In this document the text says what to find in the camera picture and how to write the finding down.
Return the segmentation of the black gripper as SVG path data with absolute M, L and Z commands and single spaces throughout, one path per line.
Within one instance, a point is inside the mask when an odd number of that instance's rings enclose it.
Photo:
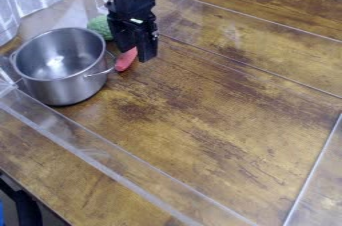
M 107 2 L 108 26 L 120 52 L 137 47 L 137 58 L 141 63 L 157 55 L 157 27 L 152 13 L 155 0 L 111 0 Z M 128 28 L 137 28 L 133 33 Z

